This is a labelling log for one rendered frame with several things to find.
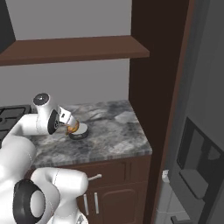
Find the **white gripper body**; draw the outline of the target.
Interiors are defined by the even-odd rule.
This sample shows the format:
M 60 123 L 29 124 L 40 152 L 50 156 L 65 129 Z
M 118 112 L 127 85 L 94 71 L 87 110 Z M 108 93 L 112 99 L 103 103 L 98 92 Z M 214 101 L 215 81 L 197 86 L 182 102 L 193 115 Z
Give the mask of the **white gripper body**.
M 73 115 L 70 115 L 68 121 L 67 121 L 67 125 L 68 126 L 74 126 L 77 123 L 76 119 L 74 118 Z

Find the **brown chicken drumstick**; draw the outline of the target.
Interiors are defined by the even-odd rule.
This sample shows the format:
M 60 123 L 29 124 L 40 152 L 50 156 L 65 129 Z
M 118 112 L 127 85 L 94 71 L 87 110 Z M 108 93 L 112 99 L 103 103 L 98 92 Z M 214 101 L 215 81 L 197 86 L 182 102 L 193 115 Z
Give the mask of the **brown chicken drumstick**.
M 79 126 L 80 126 L 80 123 L 78 121 L 75 122 L 74 126 L 67 125 L 66 126 L 66 134 L 67 135 L 73 134 L 74 132 L 76 132 L 78 130 Z

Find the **round black digital scale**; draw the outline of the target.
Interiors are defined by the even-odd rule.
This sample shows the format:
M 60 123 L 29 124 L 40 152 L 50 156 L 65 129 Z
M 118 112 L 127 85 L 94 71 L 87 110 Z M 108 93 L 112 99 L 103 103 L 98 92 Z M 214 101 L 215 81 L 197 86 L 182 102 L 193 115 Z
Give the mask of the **round black digital scale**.
M 81 140 L 88 136 L 88 126 L 85 123 L 81 123 L 79 128 L 74 132 L 69 134 L 69 137 L 73 140 Z

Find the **small white fridge hinge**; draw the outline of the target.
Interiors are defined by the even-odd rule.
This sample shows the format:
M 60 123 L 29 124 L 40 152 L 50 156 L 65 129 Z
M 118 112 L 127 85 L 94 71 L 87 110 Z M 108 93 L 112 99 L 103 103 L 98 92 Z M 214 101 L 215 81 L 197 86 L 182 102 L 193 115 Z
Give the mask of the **small white fridge hinge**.
M 162 173 L 162 180 L 163 180 L 165 183 L 170 183 L 168 174 L 169 174 L 169 170 L 164 170 L 163 173 Z

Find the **grey fridge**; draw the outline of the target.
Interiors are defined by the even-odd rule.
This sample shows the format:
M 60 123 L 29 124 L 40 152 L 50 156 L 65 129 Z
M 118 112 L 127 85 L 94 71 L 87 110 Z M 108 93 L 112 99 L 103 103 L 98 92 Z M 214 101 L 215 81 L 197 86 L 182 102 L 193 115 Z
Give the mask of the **grey fridge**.
M 224 224 L 224 0 L 195 0 L 153 224 Z

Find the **black hob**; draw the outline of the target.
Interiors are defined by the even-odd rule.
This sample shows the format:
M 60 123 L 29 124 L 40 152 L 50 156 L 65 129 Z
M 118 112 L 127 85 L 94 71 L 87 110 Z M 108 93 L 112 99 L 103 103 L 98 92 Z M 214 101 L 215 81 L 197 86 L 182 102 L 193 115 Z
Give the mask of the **black hob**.
M 0 149 L 2 141 L 18 122 L 18 120 L 26 114 L 32 112 L 30 105 L 4 106 L 0 107 Z

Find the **brown drawer front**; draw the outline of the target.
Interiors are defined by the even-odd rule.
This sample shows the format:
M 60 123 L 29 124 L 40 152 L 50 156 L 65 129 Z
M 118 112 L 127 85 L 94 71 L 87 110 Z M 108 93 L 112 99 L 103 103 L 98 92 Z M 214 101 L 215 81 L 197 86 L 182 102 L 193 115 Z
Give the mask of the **brown drawer front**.
M 66 169 L 85 172 L 89 178 L 101 174 L 89 182 L 90 188 L 117 186 L 148 180 L 151 156 L 127 157 L 103 162 L 64 165 Z

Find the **brown cupboard door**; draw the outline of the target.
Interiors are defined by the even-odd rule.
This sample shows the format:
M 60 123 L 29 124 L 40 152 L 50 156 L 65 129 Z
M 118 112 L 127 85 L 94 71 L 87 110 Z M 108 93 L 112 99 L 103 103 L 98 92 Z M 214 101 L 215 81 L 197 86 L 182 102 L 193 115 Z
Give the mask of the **brown cupboard door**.
M 77 205 L 78 205 L 80 211 L 86 216 L 86 218 L 88 220 L 88 224 L 94 224 L 93 213 L 92 213 L 91 192 L 90 191 L 86 191 L 84 194 L 87 195 L 87 203 L 88 203 L 89 215 L 86 215 L 86 212 L 85 212 L 83 195 L 81 195 L 81 196 L 79 196 L 77 198 Z
M 145 182 L 94 189 L 94 224 L 143 224 L 146 192 Z M 98 193 L 98 214 L 94 193 Z

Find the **dark brown tall cabinet panel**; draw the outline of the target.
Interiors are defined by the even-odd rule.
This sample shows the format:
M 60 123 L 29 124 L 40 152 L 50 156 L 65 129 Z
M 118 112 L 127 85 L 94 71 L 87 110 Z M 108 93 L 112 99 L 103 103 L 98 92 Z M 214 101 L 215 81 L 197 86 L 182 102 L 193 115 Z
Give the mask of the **dark brown tall cabinet panel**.
M 132 0 L 131 36 L 150 56 L 129 62 L 129 101 L 152 156 L 143 224 L 153 224 L 195 0 Z

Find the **dark grey range hood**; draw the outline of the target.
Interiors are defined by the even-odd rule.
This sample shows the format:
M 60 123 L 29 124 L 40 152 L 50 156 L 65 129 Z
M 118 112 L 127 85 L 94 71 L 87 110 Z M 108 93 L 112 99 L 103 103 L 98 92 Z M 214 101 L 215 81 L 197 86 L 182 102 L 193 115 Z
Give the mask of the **dark grey range hood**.
M 6 0 L 0 0 L 0 54 L 16 41 Z

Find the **brown wooden wall shelf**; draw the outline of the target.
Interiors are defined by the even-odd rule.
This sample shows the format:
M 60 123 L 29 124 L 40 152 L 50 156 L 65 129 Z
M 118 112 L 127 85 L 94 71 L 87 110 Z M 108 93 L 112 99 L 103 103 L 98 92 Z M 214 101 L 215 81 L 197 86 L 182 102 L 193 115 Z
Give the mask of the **brown wooden wall shelf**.
M 0 54 L 0 67 L 149 56 L 132 36 L 17 40 Z

